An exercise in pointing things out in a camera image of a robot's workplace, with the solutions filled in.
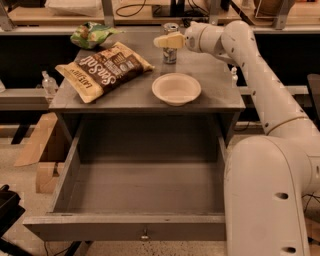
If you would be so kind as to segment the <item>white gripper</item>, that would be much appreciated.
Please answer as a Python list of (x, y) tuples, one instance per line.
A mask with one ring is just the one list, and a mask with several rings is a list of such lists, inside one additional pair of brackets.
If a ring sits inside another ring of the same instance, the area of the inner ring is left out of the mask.
[(191, 22), (184, 35), (180, 32), (169, 33), (156, 37), (153, 43), (158, 48), (180, 49), (186, 45), (190, 51), (209, 53), (210, 41), (208, 40), (207, 32), (210, 28), (210, 24)]

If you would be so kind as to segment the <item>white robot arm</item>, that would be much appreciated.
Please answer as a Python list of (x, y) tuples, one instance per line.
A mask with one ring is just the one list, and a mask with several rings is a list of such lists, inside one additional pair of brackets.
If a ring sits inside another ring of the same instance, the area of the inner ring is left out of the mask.
[(320, 132), (261, 56), (250, 26), (192, 23), (154, 44), (239, 67), (263, 125), (263, 135), (237, 143), (225, 165), (228, 256), (310, 256), (302, 196), (320, 188)]

